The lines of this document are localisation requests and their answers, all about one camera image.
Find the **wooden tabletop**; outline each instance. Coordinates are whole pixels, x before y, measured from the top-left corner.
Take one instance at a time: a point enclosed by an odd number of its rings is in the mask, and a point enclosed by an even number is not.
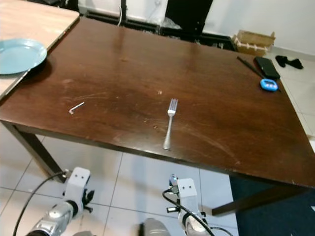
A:
[[[0,0],[0,40],[30,38],[50,49],[79,13],[25,0]]]
[[[281,82],[282,92],[262,90],[238,55],[82,18],[44,70],[0,107],[0,120],[203,169],[314,187],[315,156]],[[179,103],[166,151],[171,98]]]

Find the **cardboard box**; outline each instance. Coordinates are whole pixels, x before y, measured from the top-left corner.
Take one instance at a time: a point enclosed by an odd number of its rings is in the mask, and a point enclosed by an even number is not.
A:
[[[232,38],[240,53],[246,53],[260,57],[269,51],[275,39],[274,32],[272,32],[270,36],[267,36],[244,30],[240,30],[238,34],[234,35]]]

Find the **tile floor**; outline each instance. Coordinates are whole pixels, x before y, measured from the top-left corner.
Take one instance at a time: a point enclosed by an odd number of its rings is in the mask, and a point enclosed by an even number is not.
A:
[[[315,136],[315,62],[302,60],[304,70],[290,66],[281,68],[274,56],[272,53],[267,55],[281,74],[292,105],[315,149],[315,139],[312,138]],[[91,230],[97,236],[135,236],[139,223],[148,217],[162,221],[172,236],[183,236],[176,214],[166,213],[165,208],[170,204],[161,197],[172,173],[194,180],[200,208],[206,212],[232,201],[229,177],[224,174],[48,137],[39,138],[63,169],[81,166],[92,172],[88,188],[96,190],[91,203],[94,211],[72,221],[63,236],[85,230]],[[22,205],[43,179],[30,155],[0,125],[1,236],[12,235]],[[24,236],[46,210],[61,200],[64,188],[64,184],[50,181],[39,190],[25,212],[19,236]],[[224,217],[208,214],[207,220],[212,226],[224,227],[238,235],[234,214]]]

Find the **white wall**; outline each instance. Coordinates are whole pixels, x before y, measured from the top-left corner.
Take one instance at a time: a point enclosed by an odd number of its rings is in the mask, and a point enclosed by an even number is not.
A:
[[[204,31],[270,35],[275,46],[315,55],[315,0],[214,0]]]
[[[147,20],[159,0],[126,0],[127,16]],[[163,19],[167,0],[149,21]],[[120,0],[79,0],[81,6],[118,14]],[[275,46],[315,55],[315,0],[214,0],[204,32],[232,36],[238,30],[275,32]]]
[[[127,16],[130,19],[159,24],[165,16],[168,0],[126,0]],[[79,0],[79,7],[99,12],[119,14],[121,0]]]

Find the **blue plate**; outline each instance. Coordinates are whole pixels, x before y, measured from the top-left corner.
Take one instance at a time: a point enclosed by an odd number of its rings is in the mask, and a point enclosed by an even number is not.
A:
[[[14,74],[41,64],[47,57],[43,44],[32,39],[0,41],[0,74]]]

